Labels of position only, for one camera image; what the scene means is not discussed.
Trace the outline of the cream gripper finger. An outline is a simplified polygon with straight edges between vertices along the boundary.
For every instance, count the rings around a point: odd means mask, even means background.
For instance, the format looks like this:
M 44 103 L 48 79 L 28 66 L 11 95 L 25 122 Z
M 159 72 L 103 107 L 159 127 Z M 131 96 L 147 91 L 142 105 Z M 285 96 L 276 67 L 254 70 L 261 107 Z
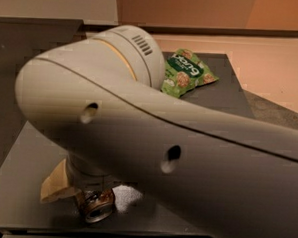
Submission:
M 75 196 L 78 189 L 66 173 L 67 160 L 63 159 L 41 184 L 40 201 L 42 204 L 52 203 L 59 199 L 66 199 Z

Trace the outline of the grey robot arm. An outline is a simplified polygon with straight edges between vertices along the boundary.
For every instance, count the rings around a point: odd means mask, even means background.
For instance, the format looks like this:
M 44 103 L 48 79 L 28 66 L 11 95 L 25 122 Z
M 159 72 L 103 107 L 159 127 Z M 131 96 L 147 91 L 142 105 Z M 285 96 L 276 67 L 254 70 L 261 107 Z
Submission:
M 298 131 L 166 95 L 164 72 L 122 25 L 34 57 L 15 94 L 80 189 L 131 183 L 213 238 L 298 238 Z

